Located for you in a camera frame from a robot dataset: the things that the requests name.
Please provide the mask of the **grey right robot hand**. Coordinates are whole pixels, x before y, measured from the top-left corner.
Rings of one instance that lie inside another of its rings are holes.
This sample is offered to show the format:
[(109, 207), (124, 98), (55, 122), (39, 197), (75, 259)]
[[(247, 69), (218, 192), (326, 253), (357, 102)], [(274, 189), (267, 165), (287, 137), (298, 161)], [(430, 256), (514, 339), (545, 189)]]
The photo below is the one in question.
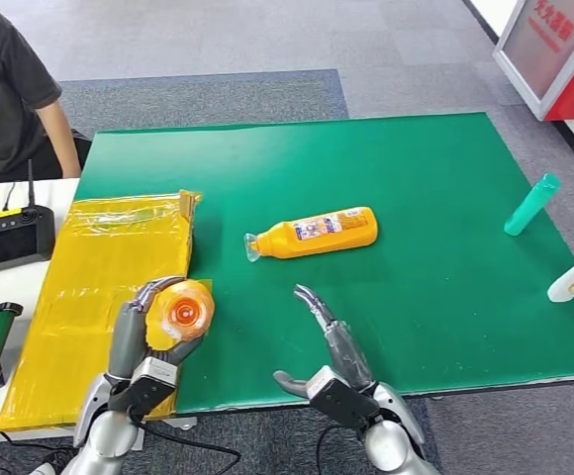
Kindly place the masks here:
[(375, 384), (372, 372), (365, 356), (355, 342), (347, 324), (336, 319), (318, 294), (301, 284), (294, 288), (294, 295), (305, 303), (322, 329), (331, 357), (309, 380), (296, 380), (290, 374), (276, 370), (273, 378), (283, 391), (302, 399), (313, 401), (338, 383), (343, 394), (366, 406), (375, 404), (369, 391)]

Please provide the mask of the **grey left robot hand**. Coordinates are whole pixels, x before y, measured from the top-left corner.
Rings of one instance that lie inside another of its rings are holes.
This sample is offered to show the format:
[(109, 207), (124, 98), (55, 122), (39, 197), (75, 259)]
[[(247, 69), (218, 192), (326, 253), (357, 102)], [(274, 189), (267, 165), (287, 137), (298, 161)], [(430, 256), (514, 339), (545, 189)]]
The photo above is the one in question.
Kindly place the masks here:
[(119, 310), (109, 353), (106, 378), (111, 385), (129, 381), (134, 371), (147, 357), (155, 357), (174, 366), (201, 345), (203, 335), (189, 341), (181, 341), (166, 350), (157, 350), (147, 342), (146, 317), (155, 297), (173, 284), (184, 281), (181, 276), (167, 276), (147, 282), (132, 300), (123, 303)]

